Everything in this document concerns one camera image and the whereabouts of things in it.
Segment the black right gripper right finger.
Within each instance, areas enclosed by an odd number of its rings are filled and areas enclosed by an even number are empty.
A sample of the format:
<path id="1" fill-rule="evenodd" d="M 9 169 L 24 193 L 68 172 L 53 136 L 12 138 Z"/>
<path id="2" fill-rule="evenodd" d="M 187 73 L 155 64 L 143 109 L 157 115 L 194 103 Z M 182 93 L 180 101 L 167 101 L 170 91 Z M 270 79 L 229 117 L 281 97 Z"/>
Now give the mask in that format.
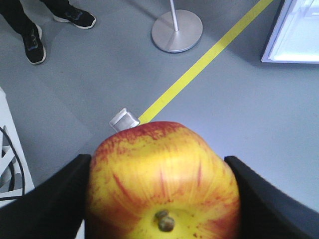
<path id="1" fill-rule="evenodd" d="M 239 186 L 242 239 L 317 239 L 319 214 L 262 178 L 235 156 L 226 156 Z"/>

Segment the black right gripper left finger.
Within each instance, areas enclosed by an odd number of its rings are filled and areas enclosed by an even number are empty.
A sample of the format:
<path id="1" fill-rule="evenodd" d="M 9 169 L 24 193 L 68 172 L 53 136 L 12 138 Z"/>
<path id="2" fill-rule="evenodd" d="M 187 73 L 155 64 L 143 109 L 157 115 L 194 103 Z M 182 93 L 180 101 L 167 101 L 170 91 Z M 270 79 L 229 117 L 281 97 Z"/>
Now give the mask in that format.
<path id="1" fill-rule="evenodd" d="M 80 154 L 0 209 L 2 239 L 74 239 L 84 219 L 91 156 Z"/>

